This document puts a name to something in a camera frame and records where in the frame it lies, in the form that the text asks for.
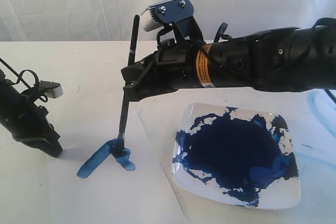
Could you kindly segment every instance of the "white table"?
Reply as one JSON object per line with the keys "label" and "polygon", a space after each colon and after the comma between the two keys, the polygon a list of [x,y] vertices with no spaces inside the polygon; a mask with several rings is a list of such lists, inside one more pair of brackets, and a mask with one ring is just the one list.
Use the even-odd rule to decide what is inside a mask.
{"label": "white table", "polygon": [[[118,133],[123,86],[120,69],[127,64],[128,47],[125,41],[0,43],[0,57],[17,71],[33,69],[40,79],[60,82],[64,90],[61,98],[43,104],[61,135],[64,152],[58,159],[16,143],[0,127],[1,223],[334,223],[336,157],[332,153],[336,153],[336,139],[311,113],[309,92],[181,90],[131,103],[126,146],[132,151],[136,170],[126,172],[111,156],[89,178],[78,178],[79,167]],[[140,42],[137,59],[154,49],[154,42]],[[8,78],[16,79],[0,68]],[[325,98],[322,103],[327,102],[321,91],[310,92],[318,92],[319,99]],[[264,211],[204,201],[183,191],[180,195],[175,185],[173,190],[171,178],[160,165],[160,152],[139,116],[149,115],[149,106],[154,108],[153,123],[160,120],[158,115],[169,115],[162,134],[173,135],[183,109],[192,102],[284,116],[297,153],[301,202],[287,210]],[[326,117],[333,115],[330,109]],[[150,122],[143,123],[148,129]]]}

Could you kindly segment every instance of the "square plate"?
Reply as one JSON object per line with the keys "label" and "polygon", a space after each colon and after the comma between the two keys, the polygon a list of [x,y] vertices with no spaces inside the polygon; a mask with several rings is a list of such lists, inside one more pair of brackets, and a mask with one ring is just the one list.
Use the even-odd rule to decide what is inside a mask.
{"label": "square plate", "polygon": [[196,195],[263,209],[300,200],[290,134],[277,114],[193,103],[175,140],[173,178]]}

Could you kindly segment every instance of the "orange warning label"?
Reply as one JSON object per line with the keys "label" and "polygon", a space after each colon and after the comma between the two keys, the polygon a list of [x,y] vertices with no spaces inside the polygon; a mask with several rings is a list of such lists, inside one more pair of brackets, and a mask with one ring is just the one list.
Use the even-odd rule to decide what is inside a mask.
{"label": "orange warning label", "polygon": [[[206,50],[206,52],[210,51],[212,44],[210,45],[205,45],[203,48]],[[200,80],[200,83],[202,84],[203,87],[205,88],[215,88],[215,86],[212,84],[210,75],[209,75],[209,70],[208,70],[208,59],[202,53],[200,50],[197,53],[196,57],[196,71],[197,71],[197,76],[198,79]]]}

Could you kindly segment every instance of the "paint palette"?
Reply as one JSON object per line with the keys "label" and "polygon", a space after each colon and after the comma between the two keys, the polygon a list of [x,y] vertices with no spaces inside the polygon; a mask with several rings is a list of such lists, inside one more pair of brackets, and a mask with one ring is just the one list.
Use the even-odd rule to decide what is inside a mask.
{"label": "paint palette", "polygon": [[175,140],[173,178],[196,195],[264,209],[300,200],[291,138],[277,114],[193,103]]}

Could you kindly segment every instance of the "white fabric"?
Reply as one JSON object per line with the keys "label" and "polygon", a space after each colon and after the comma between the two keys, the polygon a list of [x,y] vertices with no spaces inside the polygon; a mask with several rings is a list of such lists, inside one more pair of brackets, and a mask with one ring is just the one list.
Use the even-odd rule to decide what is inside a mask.
{"label": "white fabric", "polygon": [[[129,40],[132,18],[162,0],[0,0],[0,41]],[[334,0],[191,0],[206,39],[222,22],[242,36],[335,17]],[[140,40],[156,32],[141,31]]]}

